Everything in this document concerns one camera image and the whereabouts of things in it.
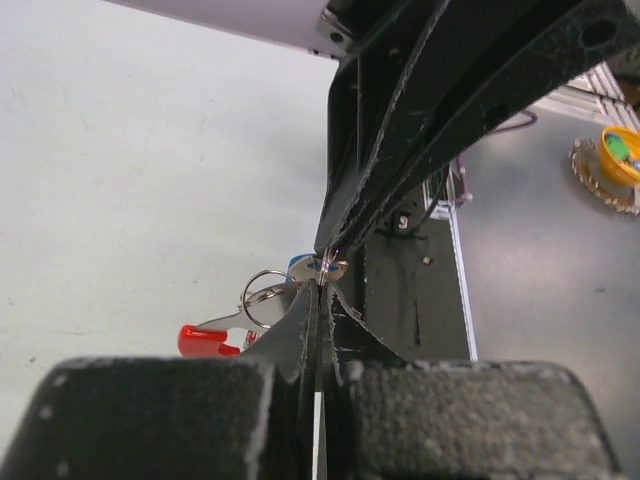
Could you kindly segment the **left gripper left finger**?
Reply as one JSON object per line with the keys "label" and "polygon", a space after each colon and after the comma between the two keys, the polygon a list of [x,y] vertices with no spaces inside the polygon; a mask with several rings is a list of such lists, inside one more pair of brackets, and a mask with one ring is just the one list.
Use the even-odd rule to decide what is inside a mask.
{"label": "left gripper left finger", "polygon": [[234,358],[78,357],[42,380],[5,479],[308,479],[318,289]]}

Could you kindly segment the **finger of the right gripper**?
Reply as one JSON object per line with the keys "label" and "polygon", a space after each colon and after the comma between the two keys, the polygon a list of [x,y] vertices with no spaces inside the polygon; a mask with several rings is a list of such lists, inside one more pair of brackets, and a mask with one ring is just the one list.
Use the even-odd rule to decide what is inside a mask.
{"label": "finger of the right gripper", "polygon": [[639,39],[635,1],[395,1],[339,63],[339,251],[524,107]]}
{"label": "finger of the right gripper", "polygon": [[356,1],[328,97],[314,248],[358,245],[407,193],[519,103],[481,90],[555,20],[545,1]]}

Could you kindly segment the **key with blue white tag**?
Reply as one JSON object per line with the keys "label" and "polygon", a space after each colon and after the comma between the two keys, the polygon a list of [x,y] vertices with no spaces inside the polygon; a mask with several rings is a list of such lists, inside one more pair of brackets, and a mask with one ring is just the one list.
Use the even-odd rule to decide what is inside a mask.
{"label": "key with blue white tag", "polygon": [[[322,259],[316,258],[313,254],[302,254],[293,257],[288,264],[285,279],[286,283],[304,282],[316,278],[320,273]],[[341,260],[329,266],[327,279],[330,281],[340,280],[348,270],[348,262]]]}

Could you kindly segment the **red handled keyring holder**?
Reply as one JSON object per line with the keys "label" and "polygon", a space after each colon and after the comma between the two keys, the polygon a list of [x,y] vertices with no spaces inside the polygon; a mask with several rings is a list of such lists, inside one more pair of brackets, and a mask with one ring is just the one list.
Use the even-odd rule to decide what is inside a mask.
{"label": "red handled keyring holder", "polygon": [[[265,276],[282,277],[284,281],[250,292],[250,287]],[[181,328],[177,339],[179,353],[185,358],[238,356],[284,317],[301,286],[302,281],[285,272],[259,271],[245,284],[235,313]],[[246,331],[242,348],[228,342],[233,329]]]}

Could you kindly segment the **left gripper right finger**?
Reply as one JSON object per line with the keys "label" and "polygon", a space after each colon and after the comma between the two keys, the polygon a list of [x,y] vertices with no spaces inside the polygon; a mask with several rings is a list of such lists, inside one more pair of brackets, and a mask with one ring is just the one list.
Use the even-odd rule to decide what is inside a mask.
{"label": "left gripper right finger", "polygon": [[591,396],[530,361],[407,360],[323,290],[332,479],[621,479]]}

